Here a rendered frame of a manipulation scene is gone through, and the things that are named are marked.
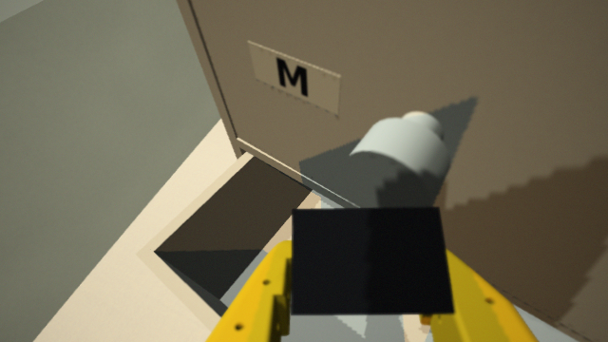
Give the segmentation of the dark brown chest of drawers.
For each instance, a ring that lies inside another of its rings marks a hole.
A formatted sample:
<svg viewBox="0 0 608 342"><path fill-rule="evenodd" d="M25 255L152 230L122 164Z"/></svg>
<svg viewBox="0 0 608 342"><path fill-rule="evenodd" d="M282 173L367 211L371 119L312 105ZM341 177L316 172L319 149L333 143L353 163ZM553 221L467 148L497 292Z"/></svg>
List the dark brown chest of drawers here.
<svg viewBox="0 0 608 342"><path fill-rule="evenodd" d="M242 139L238 138L237 132L235 130L233 121L231 119L227 104L225 102L223 93L221 91L219 80L217 74L215 72L213 63L211 61L207 46L205 44L200 25L195 14L193 5L191 0L176 0L180 9L181 16L183 18L184 24L188 30L189 36L191 38L194 49L199 58L199 62L201 68L203 70L206 81L209 85L211 93L213 95L214 101L218 108L218 113L222 119L223 125L229 137L230 143L234 149L237 160L245 153L248 152L253 156L259 158L260 160L270 164L272 167L277 170L283 172L284 174L290 176L291 178L303 183L304 185L310 187L317 193L323 195L329 200L334 201L335 203L341 205L344 208L360 208L353 203L349 202L346 199L336 195L334 192L329 189L323 187L317 182L305 177L304 175L298 173L293 170L293 168L287 166L286 164L274 159L273 157L267 155L261 150L255 148L254 146L248 144ZM487 281L488 282L488 281ZM539 320L547 323L548 325L554 327L555 329L561 331L562 333L567 334L568 336L574 338L579 342L593 342L588 338L582 336L581 334L569 329L568 327L562 325L557 320L551 318L550 316L538 311L537 309L531 307L530 305L524 303L519 300L517 297L512 294L507 293L506 291L500 289L499 287L493 285L488 282L493 288L498 290L501 295L503 295L507 300L509 300L513 305L519 307L520 309L526 311L529 314L537 317Z"/></svg>

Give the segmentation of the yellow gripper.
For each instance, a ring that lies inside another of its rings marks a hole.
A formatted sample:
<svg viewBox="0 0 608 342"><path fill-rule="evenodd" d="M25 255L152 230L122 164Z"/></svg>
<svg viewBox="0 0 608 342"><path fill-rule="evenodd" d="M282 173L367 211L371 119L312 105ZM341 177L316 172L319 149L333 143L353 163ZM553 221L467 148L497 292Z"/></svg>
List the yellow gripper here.
<svg viewBox="0 0 608 342"><path fill-rule="evenodd" d="M419 314L434 342L539 342L513 304L446 248L456 314ZM205 342L281 342L290 334L292 241L261 261Z"/></svg>

